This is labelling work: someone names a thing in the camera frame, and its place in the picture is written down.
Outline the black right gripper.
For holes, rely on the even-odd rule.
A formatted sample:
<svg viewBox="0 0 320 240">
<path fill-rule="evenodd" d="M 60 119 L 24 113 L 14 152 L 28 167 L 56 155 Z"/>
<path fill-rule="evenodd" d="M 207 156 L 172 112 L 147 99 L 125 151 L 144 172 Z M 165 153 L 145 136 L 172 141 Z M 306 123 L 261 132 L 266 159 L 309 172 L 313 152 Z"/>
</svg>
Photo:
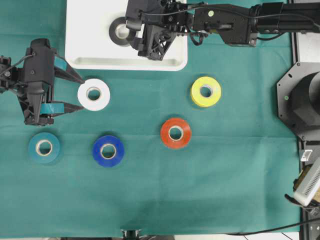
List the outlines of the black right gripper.
<svg viewBox="0 0 320 240">
<path fill-rule="evenodd" d="M 177 0 L 129 0 L 125 12 L 130 46 L 138 56 L 162 61 L 178 35 L 187 31 L 191 5 Z"/>
</svg>

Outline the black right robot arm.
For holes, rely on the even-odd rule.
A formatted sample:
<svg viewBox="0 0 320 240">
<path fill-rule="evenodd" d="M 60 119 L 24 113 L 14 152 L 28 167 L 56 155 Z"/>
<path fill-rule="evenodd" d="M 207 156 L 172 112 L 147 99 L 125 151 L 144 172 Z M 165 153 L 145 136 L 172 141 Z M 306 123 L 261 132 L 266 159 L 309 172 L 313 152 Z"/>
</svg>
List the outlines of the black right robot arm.
<svg viewBox="0 0 320 240">
<path fill-rule="evenodd" d="M 320 32 L 320 4 L 267 2 L 250 8 L 233 4 L 130 0 L 125 13 L 127 41 L 138 56 L 163 60 L 177 36 L 199 46 L 218 34 L 229 46 L 255 47 L 259 34 L 276 39 L 285 33 Z"/>
</svg>

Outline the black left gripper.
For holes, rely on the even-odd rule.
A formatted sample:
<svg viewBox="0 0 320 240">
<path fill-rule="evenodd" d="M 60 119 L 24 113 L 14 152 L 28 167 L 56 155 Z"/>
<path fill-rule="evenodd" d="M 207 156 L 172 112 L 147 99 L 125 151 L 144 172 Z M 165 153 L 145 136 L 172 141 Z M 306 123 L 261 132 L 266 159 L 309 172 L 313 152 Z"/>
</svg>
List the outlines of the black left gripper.
<svg viewBox="0 0 320 240">
<path fill-rule="evenodd" d="M 26 125 L 52 125 L 53 117 L 83 110 L 83 106 L 67 102 L 52 102 L 55 76 L 83 84 L 82 77 L 49 47 L 29 47 L 30 55 L 18 69 L 18 101 Z"/>
</svg>

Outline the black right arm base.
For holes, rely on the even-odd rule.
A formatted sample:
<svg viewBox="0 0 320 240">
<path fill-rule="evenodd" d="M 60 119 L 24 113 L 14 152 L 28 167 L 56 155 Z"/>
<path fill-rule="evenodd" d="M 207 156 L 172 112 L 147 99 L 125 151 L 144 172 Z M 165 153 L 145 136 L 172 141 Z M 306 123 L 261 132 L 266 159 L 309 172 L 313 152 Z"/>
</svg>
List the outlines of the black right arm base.
<svg viewBox="0 0 320 240">
<path fill-rule="evenodd" d="M 276 84 L 279 119 L 302 141 L 320 140 L 320 64 L 296 63 Z"/>
</svg>

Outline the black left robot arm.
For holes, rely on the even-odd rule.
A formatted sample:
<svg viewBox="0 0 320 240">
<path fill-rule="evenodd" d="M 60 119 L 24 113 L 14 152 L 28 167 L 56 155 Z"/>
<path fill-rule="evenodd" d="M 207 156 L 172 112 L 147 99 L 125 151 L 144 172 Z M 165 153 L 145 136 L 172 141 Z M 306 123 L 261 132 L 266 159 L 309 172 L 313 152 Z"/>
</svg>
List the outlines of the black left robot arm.
<svg viewBox="0 0 320 240">
<path fill-rule="evenodd" d="M 30 47 L 13 65 L 10 57 L 0 57 L 0 92 L 10 91 L 17 96 L 26 125 L 52 125 L 54 117 L 83 109 L 82 106 L 54 101 L 55 78 L 78 84 L 85 82 L 55 49 Z M 63 105 L 62 113 L 41 112 L 42 105 L 59 103 Z"/>
</svg>

